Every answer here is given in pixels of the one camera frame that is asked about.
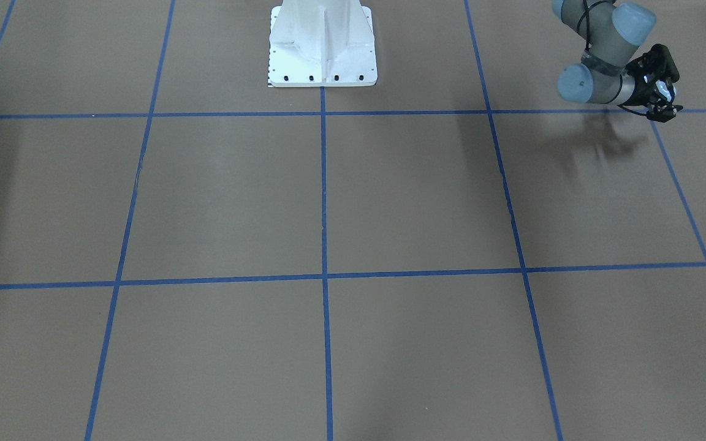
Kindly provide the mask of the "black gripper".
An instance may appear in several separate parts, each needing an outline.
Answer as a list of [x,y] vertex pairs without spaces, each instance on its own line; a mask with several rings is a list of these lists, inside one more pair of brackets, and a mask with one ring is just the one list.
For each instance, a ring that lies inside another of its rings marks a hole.
[[669,122],[683,111],[683,106],[675,103],[679,69],[669,47],[653,45],[642,56],[629,62],[625,72],[634,80],[634,90],[621,104],[622,109],[645,108],[645,117],[656,123]]

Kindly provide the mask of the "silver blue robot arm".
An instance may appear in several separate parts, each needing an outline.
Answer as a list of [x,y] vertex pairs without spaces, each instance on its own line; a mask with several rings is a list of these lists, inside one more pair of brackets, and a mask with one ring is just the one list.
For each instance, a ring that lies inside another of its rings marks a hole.
[[669,47],[656,43],[636,56],[658,22],[650,9],[635,2],[553,1],[552,12],[585,41],[580,61],[558,76],[563,100],[616,106],[658,123],[683,111]]

